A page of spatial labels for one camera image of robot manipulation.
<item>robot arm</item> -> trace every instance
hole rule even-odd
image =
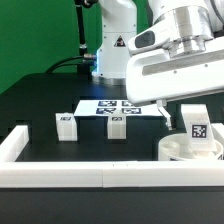
[[[209,0],[149,0],[154,26],[129,41],[129,101],[137,106],[224,90],[224,37]],[[224,1],[219,1],[220,13]]]
[[[132,0],[99,0],[102,15],[102,44],[97,50],[95,82],[125,84],[130,59],[128,41],[136,36],[137,8]]]

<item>black tabletop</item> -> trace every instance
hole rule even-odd
[[[19,124],[30,142],[19,161],[150,161],[158,142],[185,132],[181,103],[206,104],[222,122],[224,94],[168,103],[177,130],[163,117],[127,117],[127,139],[108,141],[106,117],[77,117],[78,142],[59,142],[55,113],[73,113],[83,99],[127,99],[124,86],[92,83],[76,74],[30,74],[0,95],[0,141]],[[222,223],[222,187],[1,189],[2,223]]]

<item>qr-like marker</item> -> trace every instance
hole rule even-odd
[[[122,108],[123,114],[141,114],[141,108]]]
[[[122,121],[122,117],[112,117],[112,121]]]
[[[133,104],[129,103],[127,100],[122,101],[122,107],[133,107]]]
[[[61,117],[61,121],[70,121],[71,117]]]
[[[116,108],[97,108],[96,114],[113,114]]]
[[[98,103],[99,107],[116,107],[117,101],[114,100],[101,100]]]
[[[207,125],[192,125],[192,138],[207,138]]]

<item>black cable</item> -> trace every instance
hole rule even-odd
[[[222,18],[221,14],[219,13],[219,10],[217,9],[217,6],[215,4],[215,0],[210,0],[210,3],[212,5],[212,8],[216,14],[216,16],[219,18],[222,24],[224,24],[224,19]]]
[[[95,3],[98,3],[98,0],[82,0],[82,5],[84,8],[91,8]]]
[[[61,67],[77,66],[77,65],[80,65],[80,64],[82,64],[82,63],[76,63],[76,64],[61,64],[61,65],[58,65],[58,66],[54,67],[54,69],[52,69],[48,74],[53,73],[56,69],[61,68]]]
[[[85,39],[85,30],[84,30],[84,22],[83,22],[83,13],[82,13],[82,1],[75,0],[76,5],[76,13],[78,19],[78,29],[79,29],[79,53],[80,55],[84,55],[87,53],[86,39]]]
[[[63,63],[66,63],[69,61],[77,60],[77,59],[83,59],[83,56],[76,56],[76,57],[70,57],[70,58],[63,59],[63,60],[53,64],[50,68],[48,68],[45,71],[45,73],[52,73],[52,71],[54,71],[55,68],[57,68],[57,66],[62,65]]]

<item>green wall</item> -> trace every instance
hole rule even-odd
[[[134,2],[140,32],[148,27],[146,0]],[[0,9],[0,93],[24,75],[42,73],[59,60],[78,55],[73,0],[1,0]],[[84,9],[84,21],[88,51],[93,53],[101,43],[99,5]]]

